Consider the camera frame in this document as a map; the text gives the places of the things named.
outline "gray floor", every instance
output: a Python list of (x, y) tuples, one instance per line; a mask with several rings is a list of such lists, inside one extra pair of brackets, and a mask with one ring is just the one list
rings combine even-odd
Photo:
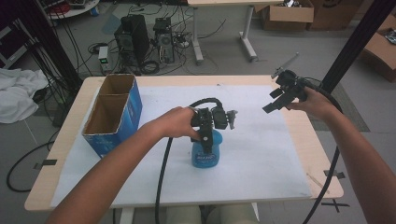
[[(102, 28), (116, 6), (101, 4), (101, 15), (91, 17), (89, 13), (68, 20), (74, 37), (78, 42), (84, 58), (89, 53), (86, 48), (97, 42), (108, 42), (113, 35), (104, 35)], [(302, 77), (322, 79), (334, 62), (341, 48), (353, 32), (358, 21), (353, 21), (345, 31), (337, 32), (270, 32), (261, 28), (261, 22), (252, 20), (249, 39), (259, 55), (259, 61), (250, 63), (247, 54), (238, 40), (238, 31), (242, 31), (245, 18), (245, 7), (216, 7), (199, 9), (201, 20), (200, 34), (208, 34), (216, 30), (224, 19), (222, 29), (215, 35), (201, 40), (205, 61), (201, 66), (193, 62), (191, 49), (186, 52), (186, 66), (168, 75), (193, 75), (208, 73), (213, 75), (269, 75), (277, 67), (288, 60), (295, 52), (301, 56), (290, 67)], [(73, 63), (76, 54), (64, 34), (62, 26), (57, 30), (61, 36), (65, 50)], [(91, 59), (87, 62), (95, 75), (100, 75), (99, 62)], [(176, 66), (165, 67), (161, 72), (170, 71)], [(23, 56), (14, 68), (36, 70), (37, 65), (29, 55)], [(367, 123), (370, 132), (363, 133), (376, 147), (384, 160), (396, 171), (396, 84), (388, 83), (372, 68), (359, 59), (352, 64), (345, 77), (341, 80), (346, 93)], [(13, 124), (0, 124), (0, 223), (43, 223), (47, 212), (33, 213), (24, 209), (24, 201), (28, 193), (16, 193), (7, 188), (6, 176), (11, 166), (25, 153), (46, 143), (57, 131), (46, 117), (31, 116)], [(329, 132), (317, 132), (318, 138), (329, 158), (334, 152), (335, 143)], [(45, 148), (38, 150), (20, 164), (11, 178), (13, 185), (19, 189), (28, 189), (38, 175), (33, 169), (36, 163), (42, 162), (48, 154)], [(340, 159), (338, 172), (344, 172), (346, 178), (341, 179), (345, 195), (336, 199), (339, 211), (334, 206), (321, 205), (311, 219), (311, 223), (366, 223), (361, 208), (347, 178), (345, 165)], [(312, 201), (259, 203), (262, 223), (301, 223), (307, 215)], [(111, 211), (101, 223), (111, 223)], [(137, 209), (135, 223), (154, 223), (153, 210)]]

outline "white paper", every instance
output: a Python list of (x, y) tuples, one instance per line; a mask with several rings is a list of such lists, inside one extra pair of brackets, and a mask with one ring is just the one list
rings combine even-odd
[[(269, 96), (270, 86), (139, 87), (139, 91), (143, 103), (140, 125), (173, 107), (187, 106), (208, 97), (221, 100), (226, 111), (238, 111), (235, 129), (219, 130), (223, 143), (219, 164), (215, 167), (193, 167), (190, 138), (173, 140), (163, 180), (162, 204), (258, 202), (311, 196), (281, 113), (266, 114), (262, 110), (274, 101)], [(155, 204), (166, 143), (167, 139), (161, 140), (139, 163), (113, 202), (114, 206)], [(99, 157), (79, 132), (65, 161), (51, 206), (56, 206), (98, 161)]]

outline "white sheet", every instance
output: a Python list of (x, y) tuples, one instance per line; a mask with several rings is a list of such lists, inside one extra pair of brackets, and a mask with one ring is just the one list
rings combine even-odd
[(32, 98), (47, 85), (41, 70), (0, 68), (0, 123), (13, 123), (35, 113), (38, 105)]
[[(279, 111), (266, 114), (262, 110), (273, 101), (269, 86), (139, 87), (139, 90), (143, 102), (141, 124), (177, 105), (190, 105), (207, 97), (220, 99), (226, 111), (238, 111), (235, 129), (220, 130), (223, 143), (215, 167), (193, 167), (190, 138), (174, 139), (163, 180), (162, 204), (257, 202), (311, 196), (282, 115)], [(166, 143), (167, 139), (160, 141), (139, 163), (114, 206), (154, 205)], [(51, 206), (56, 206), (98, 161), (99, 157), (78, 133)]]

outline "blue cardboard box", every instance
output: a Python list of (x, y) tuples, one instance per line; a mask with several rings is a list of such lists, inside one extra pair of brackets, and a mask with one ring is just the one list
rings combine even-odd
[(133, 75), (108, 75), (82, 135), (100, 158), (137, 131), (142, 101)]

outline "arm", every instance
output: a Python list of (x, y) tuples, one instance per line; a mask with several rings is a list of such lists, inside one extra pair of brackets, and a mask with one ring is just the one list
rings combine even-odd
[(396, 177), (355, 126), (320, 93), (305, 88), (305, 102), (289, 109), (303, 110), (329, 127), (346, 164), (352, 188), (368, 223), (396, 223)]
[(47, 223), (98, 223), (146, 153), (164, 137), (199, 139), (191, 127), (193, 111), (174, 108), (143, 125), (101, 159), (50, 214)]

